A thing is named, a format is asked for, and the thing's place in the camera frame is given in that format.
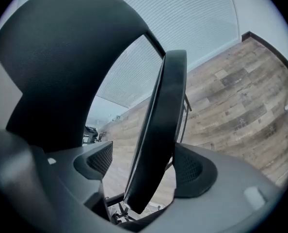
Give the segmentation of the dark wooden baseboard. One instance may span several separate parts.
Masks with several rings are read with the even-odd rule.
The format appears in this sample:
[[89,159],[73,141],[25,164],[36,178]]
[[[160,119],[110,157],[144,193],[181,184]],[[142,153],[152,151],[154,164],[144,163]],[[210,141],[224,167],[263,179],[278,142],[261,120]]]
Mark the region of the dark wooden baseboard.
[[247,40],[248,38],[253,38],[257,42],[268,48],[288,69],[288,60],[273,45],[271,45],[269,42],[267,42],[266,40],[264,40],[263,38],[261,38],[260,36],[256,35],[251,31],[248,31],[241,35],[242,42]]

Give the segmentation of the wide white window blind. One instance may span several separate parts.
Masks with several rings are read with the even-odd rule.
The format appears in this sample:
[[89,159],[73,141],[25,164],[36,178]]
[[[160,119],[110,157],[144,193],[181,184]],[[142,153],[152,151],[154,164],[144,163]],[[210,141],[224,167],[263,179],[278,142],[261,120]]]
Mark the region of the wide white window blind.
[[154,88],[161,57],[145,36],[140,36],[117,58],[97,95],[124,107],[131,107]]

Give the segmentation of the black office chair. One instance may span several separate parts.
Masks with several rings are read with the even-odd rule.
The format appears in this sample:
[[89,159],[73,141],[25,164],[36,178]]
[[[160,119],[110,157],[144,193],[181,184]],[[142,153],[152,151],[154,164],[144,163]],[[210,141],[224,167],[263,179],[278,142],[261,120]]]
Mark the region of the black office chair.
[[107,132],[98,133],[96,128],[94,127],[85,126],[82,144],[88,145],[88,144],[94,144],[96,142],[101,142],[102,138],[105,137],[106,134]]

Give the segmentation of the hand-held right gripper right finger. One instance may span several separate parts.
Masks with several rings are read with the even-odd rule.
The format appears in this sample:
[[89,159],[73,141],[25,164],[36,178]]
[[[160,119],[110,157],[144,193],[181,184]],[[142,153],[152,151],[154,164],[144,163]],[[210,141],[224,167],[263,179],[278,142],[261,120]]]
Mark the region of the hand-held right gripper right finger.
[[281,189],[242,159],[177,144],[176,176],[191,161],[200,174],[177,184],[172,203],[144,233],[249,233],[272,212]]

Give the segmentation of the narrow white window blind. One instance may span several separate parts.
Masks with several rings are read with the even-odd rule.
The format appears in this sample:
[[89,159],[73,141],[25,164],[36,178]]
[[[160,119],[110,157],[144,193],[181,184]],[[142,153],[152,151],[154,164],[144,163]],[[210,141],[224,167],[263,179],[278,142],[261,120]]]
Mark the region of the narrow white window blind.
[[187,51],[193,69],[237,42],[232,0],[125,0],[149,25],[165,50]]

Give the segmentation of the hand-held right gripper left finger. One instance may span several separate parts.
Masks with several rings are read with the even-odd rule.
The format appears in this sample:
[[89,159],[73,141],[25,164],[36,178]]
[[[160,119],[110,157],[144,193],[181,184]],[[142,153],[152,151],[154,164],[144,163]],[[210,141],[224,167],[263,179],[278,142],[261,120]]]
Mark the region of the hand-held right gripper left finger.
[[0,131],[0,233],[125,233],[109,220],[102,174],[111,142],[46,153]]

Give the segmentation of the black folding chair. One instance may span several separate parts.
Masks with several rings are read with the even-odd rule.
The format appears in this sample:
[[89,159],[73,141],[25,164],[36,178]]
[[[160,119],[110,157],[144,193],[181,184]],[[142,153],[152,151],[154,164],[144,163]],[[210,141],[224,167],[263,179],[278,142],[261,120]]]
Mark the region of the black folding chair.
[[46,153],[84,147],[85,122],[103,80],[142,35],[162,63],[126,188],[126,203],[137,213],[174,158],[186,51],[164,51],[123,0],[29,0],[0,30],[0,131]]

